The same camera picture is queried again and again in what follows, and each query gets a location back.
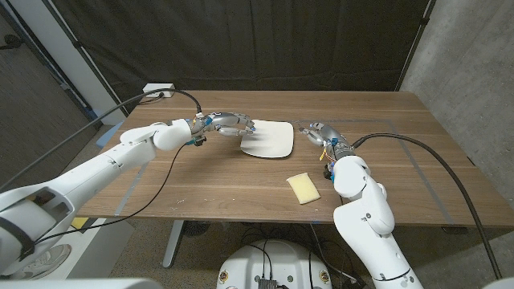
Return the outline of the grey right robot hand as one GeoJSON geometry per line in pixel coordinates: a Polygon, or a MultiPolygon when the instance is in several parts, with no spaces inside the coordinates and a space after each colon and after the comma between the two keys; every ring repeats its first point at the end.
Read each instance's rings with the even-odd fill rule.
{"type": "Polygon", "coordinates": [[[328,157],[333,161],[355,155],[347,139],[328,124],[312,123],[308,128],[300,127],[299,132],[305,135],[314,145],[323,147],[328,157]]]}

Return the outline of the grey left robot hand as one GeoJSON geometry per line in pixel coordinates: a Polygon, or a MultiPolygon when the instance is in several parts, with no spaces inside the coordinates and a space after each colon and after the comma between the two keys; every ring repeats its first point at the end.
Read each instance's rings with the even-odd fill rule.
{"type": "Polygon", "coordinates": [[[198,115],[187,120],[191,135],[204,136],[206,132],[216,131],[223,136],[245,136],[255,131],[255,123],[245,114],[236,112],[212,112],[198,115]]]}

